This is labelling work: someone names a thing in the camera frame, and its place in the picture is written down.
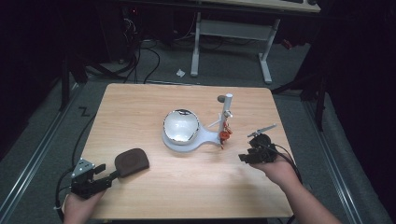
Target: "dark background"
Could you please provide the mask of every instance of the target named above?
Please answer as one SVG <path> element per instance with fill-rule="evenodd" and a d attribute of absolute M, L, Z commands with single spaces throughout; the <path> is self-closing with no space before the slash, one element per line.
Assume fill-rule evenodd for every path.
<path fill-rule="evenodd" d="M 321 14 L 347 22 L 325 24 L 319 29 L 315 23 L 299 25 L 297 21 L 283 20 L 276 41 L 288 39 L 294 46 L 312 45 L 296 80 L 312 74 L 321 77 L 325 70 L 327 92 L 346 137 L 379 199 L 395 220 L 395 1 L 329 0 L 319 4 Z M 3 158 L 59 79 L 67 51 L 77 49 L 77 54 L 97 63 L 113 62 L 127 57 L 128 43 L 122 35 L 124 15 L 115 6 L 20 0 L 7 1 L 1 10 Z M 184 34 L 190 25 L 186 18 L 192 17 L 191 12 L 172 9 L 146 10 L 145 15 L 130 16 L 141 21 L 137 24 L 148 27 L 148 35 L 167 44 L 176 37 L 173 30 Z M 314 90 L 315 98 L 322 80 L 313 78 L 297 88 Z"/>

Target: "gray carpet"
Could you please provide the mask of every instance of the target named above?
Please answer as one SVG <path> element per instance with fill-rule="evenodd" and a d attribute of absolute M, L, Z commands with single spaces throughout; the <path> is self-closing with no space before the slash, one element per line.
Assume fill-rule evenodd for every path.
<path fill-rule="evenodd" d="M 184 41 L 172 48 L 156 44 L 145 43 L 146 47 L 154 46 L 160 55 L 160 66 L 149 77 L 149 83 L 186 83 L 195 85 L 217 86 L 249 86 L 277 88 L 292 81 L 309 46 L 296 47 L 286 50 L 282 46 L 274 45 L 268 58 L 270 71 L 274 83 L 265 85 L 262 79 L 261 68 L 257 59 L 257 47 L 260 42 L 248 43 L 243 46 L 228 43 L 218 49 L 210 49 L 217 44 L 204 44 L 201 51 L 200 74 L 190 77 L 191 50 L 189 41 Z M 156 66 L 157 56 L 147 50 L 141 50 L 139 65 L 137 66 L 137 82 L 141 83 L 146 75 Z M 106 64 L 108 68 L 116 69 L 123 65 L 117 63 Z M 176 76 L 178 69 L 185 71 L 184 77 Z M 90 76 L 90 81 L 84 87 L 78 87 L 74 93 L 73 103 L 67 113 L 60 115 L 61 92 L 58 84 L 45 102 L 37 109 L 29 120 L 29 125 L 23 132 L 18 142 L 8 155 L 1 161 L 0 178 L 2 185 L 0 201 L 6 202 L 7 196 L 13 186 L 23 175 L 23 169 L 40 147 L 40 141 L 45 137 L 46 131 L 57 116 L 64 116 L 62 123 L 54 133 L 51 141 L 46 146 L 42 162 L 33 171 L 32 179 L 20 198 L 16 199 L 15 206 L 7 217 L 9 223 L 60 223 L 56 212 L 53 210 L 55 187 L 58 178 L 64 170 L 71 166 L 72 151 L 78 136 L 97 111 L 106 85 L 111 82 L 122 82 L 107 77 Z M 129 83 L 134 83 L 133 75 Z M 311 189 L 343 223 L 351 223 L 348 211 L 340 200 L 339 192 L 325 160 L 322 143 L 318 138 L 316 127 L 312 124 L 307 108 L 313 103 L 302 103 L 296 92 L 287 91 L 275 95 L 276 106 L 282 119 L 287 137 L 290 141 L 296 163 L 302 173 L 305 185 Z M 332 108 L 332 103 L 327 97 L 326 110 L 323 120 L 326 143 L 332 150 L 337 167 L 340 169 L 350 194 L 356 204 L 362 223 L 391 223 L 382 204 L 376 198 L 370 182 L 364 175 L 359 162 L 347 142 L 341 125 Z M 82 135 L 77 147 L 77 158 L 84 147 L 88 130 Z M 279 223 L 286 219 L 270 218 L 270 223 Z"/>

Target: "human arm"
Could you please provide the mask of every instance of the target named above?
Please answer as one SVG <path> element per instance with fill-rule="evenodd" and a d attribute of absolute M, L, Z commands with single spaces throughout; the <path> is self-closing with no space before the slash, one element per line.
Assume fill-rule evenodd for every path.
<path fill-rule="evenodd" d="M 70 193 L 64 202 L 64 224 L 83 224 L 91 217 L 105 190 L 85 200 Z"/>
<path fill-rule="evenodd" d="M 277 156 L 274 162 L 250 164 L 265 172 L 288 198 L 291 210 L 300 223 L 340 223 L 300 182 L 291 165 Z"/>

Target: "white desk leg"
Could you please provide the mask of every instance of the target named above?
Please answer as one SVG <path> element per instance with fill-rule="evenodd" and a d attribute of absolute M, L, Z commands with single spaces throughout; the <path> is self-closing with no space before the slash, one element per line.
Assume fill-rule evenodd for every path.
<path fill-rule="evenodd" d="M 274 25 L 272 26 L 272 29 L 268 36 L 268 40 L 265 45 L 264 53 L 259 54 L 260 65 L 262 66 L 262 75 L 264 76 L 264 82 L 266 84 L 272 83 L 270 70 L 268 69 L 268 64 L 267 64 L 267 57 L 268 57 L 268 53 L 270 52 L 271 46 L 274 42 L 274 38 L 275 38 L 277 27 L 279 26 L 279 23 L 280 23 L 280 19 L 275 20 Z"/>
<path fill-rule="evenodd" d="M 197 12 L 197 22 L 195 25 L 195 45 L 194 52 L 192 53 L 191 62 L 191 76 L 198 76 L 198 66 L 199 66 L 199 36 L 201 33 L 201 12 Z"/>

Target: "human hand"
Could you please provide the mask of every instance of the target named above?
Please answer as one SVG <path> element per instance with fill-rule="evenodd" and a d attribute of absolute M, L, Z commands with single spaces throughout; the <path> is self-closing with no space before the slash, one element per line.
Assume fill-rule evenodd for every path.
<path fill-rule="evenodd" d="M 105 190 L 85 200 L 74 193 L 70 193 L 64 203 L 64 223 L 82 224 L 91 217 Z"/>
<path fill-rule="evenodd" d="M 273 162 L 250 164 L 251 167 L 265 172 L 265 175 L 282 189 L 300 184 L 300 181 L 291 165 L 281 156 L 277 155 Z"/>

